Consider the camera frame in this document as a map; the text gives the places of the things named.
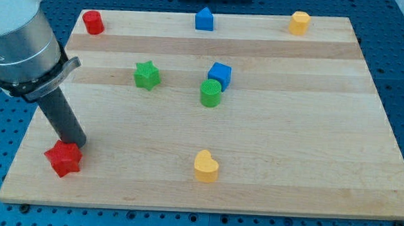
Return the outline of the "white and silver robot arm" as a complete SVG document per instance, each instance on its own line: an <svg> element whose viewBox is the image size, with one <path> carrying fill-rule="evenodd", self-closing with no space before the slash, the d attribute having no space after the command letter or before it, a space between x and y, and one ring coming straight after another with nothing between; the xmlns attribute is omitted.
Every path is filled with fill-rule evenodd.
<svg viewBox="0 0 404 226"><path fill-rule="evenodd" d="M67 58L42 0L0 0L0 87L37 101L55 91L80 60Z"/></svg>

